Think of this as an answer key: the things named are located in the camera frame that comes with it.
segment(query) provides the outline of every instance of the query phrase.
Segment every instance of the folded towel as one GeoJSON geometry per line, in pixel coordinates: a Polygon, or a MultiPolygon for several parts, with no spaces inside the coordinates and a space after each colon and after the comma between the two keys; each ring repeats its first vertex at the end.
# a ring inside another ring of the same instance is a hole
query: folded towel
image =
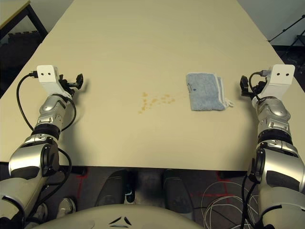
{"type": "Polygon", "coordinates": [[[186,83],[192,111],[224,110],[233,103],[224,97],[224,84],[214,73],[189,73],[186,83]]]}

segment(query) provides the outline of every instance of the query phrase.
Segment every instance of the beige table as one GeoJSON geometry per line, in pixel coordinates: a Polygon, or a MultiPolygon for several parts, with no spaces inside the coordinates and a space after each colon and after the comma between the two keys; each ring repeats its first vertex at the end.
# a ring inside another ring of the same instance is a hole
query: beige table
{"type": "MultiPolygon", "coordinates": [[[[76,122],[60,140],[74,165],[247,169],[257,118],[250,99],[240,97],[239,81],[277,63],[235,0],[75,0],[0,100],[0,160],[31,133],[16,104],[18,81],[37,65],[53,64],[71,81],[84,75],[76,122]],[[235,107],[191,111],[189,72],[221,76],[235,107]]],[[[28,79],[20,94],[34,125],[46,93],[28,79]]],[[[304,100],[293,80],[283,101],[303,159],[304,100]]]]}

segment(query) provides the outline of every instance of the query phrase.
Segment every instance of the wall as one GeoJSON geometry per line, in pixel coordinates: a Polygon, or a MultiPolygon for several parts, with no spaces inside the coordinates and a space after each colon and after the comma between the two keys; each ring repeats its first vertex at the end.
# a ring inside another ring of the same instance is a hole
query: wall
{"type": "MultiPolygon", "coordinates": [[[[31,0],[30,5],[47,31],[51,31],[73,0],[31,0]]],[[[28,17],[19,22],[10,32],[36,30],[28,17]]]]}
{"type": "MultiPolygon", "coordinates": [[[[305,14],[305,0],[238,0],[269,40],[305,14]]],[[[290,45],[305,30],[305,19],[274,39],[272,45],[290,45]]]]}

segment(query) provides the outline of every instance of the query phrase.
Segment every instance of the robotic arm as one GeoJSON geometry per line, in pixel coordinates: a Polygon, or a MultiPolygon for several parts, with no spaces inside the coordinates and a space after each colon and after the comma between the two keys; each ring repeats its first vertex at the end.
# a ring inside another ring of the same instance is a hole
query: robotic arm
{"type": "Polygon", "coordinates": [[[301,229],[305,225],[305,166],[293,146],[288,120],[289,112],[281,99],[294,74],[293,65],[276,64],[256,74],[266,77],[250,87],[242,76],[243,96],[249,96],[258,116],[256,158],[248,177],[259,186],[260,220],[255,228],[301,229]]]}
{"type": "Polygon", "coordinates": [[[67,83],[52,65],[40,65],[32,73],[43,85],[48,98],[40,108],[33,132],[13,153],[9,162],[10,179],[0,182],[2,224],[23,227],[42,187],[59,169],[58,139],[68,103],[74,103],[71,87],[81,88],[82,74],[76,83],[67,83]]]}

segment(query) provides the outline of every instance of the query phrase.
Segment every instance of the black table frame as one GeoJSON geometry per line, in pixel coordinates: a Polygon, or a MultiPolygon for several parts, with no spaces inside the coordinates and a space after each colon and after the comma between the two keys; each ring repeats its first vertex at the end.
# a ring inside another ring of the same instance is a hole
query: black table frame
{"type": "Polygon", "coordinates": [[[48,35],[48,32],[30,4],[21,10],[14,18],[12,18],[2,29],[0,29],[0,39],[8,34],[8,32],[11,31],[11,29],[14,28],[26,16],[29,17],[30,21],[41,35],[41,38],[44,39],[48,35]]]}

